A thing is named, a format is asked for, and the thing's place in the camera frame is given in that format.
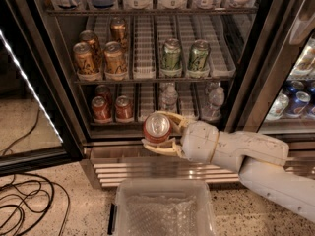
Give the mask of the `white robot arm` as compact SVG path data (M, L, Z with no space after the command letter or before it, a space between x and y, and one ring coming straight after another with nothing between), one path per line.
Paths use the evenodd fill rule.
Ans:
M287 143L259 133L223 132L167 111L150 114L143 132L147 150L229 170L252 192L315 221L315 181L284 170Z

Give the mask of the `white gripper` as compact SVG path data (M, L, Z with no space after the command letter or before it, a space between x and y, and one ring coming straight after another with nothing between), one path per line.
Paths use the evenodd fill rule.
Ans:
M190 120L185 116L173 112L156 111L155 113L163 114L169 119L171 132L183 134L182 146L175 138L157 144L141 139L145 149L165 156L185 157L192 162L210 162L219 138L219 130L215 126L203 121L190 124Z

